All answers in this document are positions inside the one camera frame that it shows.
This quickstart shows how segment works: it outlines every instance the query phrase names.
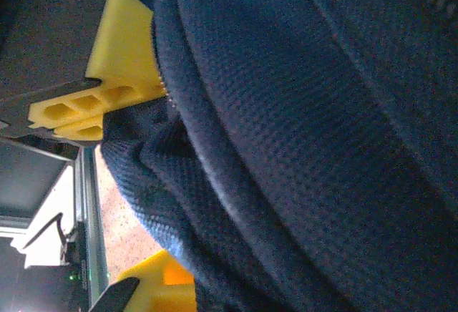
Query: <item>black cable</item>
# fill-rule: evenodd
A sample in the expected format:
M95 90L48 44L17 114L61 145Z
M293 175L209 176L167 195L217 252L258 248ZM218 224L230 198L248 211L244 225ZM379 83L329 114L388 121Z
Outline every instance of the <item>black cable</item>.
M66 239L65 239L65 234L64 234L64 231L62 231L62 227L61 227L61 221L62 221L62 217L64 216L64 214L62 212L58 213L55 217L53 217L50 221L48 221L41 229L40 231L38 231L38 233L36 233L36 235L27 242L27 244L22 248L25 249L25 248L28 248L35 240L38 239L38 237L40 235L43 234L44 231L47 230L47 228L49 226L52 225L52 223L55 221L56 224L57 224L57 232L59 233L59 237L60 237L60 241L62 243L62 246L65 245L65 243L67 242Z

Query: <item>backpack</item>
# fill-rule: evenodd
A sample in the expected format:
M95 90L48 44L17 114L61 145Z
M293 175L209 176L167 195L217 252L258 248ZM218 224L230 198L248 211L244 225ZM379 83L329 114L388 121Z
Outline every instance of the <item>backpack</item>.
M457 0L142 0L102 154L199 311L454 311Z

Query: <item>yellow plastic block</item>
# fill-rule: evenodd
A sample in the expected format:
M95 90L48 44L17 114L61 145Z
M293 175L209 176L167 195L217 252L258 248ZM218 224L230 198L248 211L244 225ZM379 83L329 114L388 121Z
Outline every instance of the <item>yellow plastic block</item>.
M71 140L101 140L103 137L103 115L58 127L54 130L54 134Z
M152 11L138 0L107 0L86 69L86 77L101 85L31 104L30 127L55 129L71 140L101 140L101 132L87 127L91 118L163 97L151 21Z
M196 312L193 277L166 251L144 260L119 277L140 283L124 312Z

